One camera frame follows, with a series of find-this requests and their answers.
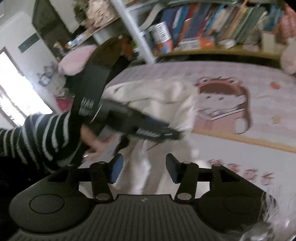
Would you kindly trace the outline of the striped sleeve forearm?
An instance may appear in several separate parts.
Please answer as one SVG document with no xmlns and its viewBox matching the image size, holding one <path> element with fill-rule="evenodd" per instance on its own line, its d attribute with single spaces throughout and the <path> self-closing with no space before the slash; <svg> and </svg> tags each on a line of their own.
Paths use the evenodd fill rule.
<svg viewBox="0 0 296 241">
<path fill-rule="evenodd" d="M 72 162 L 81 145 L 81 127 L 70 112 L 28 116 L 21 127 L 1 129 L 1 160 L 52 173 Z"/>
</svg>

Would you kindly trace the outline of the person's left hand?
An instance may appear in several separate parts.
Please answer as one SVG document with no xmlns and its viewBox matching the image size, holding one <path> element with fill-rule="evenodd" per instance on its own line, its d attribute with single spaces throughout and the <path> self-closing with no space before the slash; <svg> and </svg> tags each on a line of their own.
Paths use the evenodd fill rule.
<svg viewBox="0 0 296 241">
<path fill-rule="evenodd" d="M 89 147 L 89 150 L 85 153 L 85 159 L 96 162 L 104 150 L 116 139 L 116 135 L 100 140 L 87 125 L 83 124 L 80 130 L 80 138 L 81 142 Z"/>
</svg>

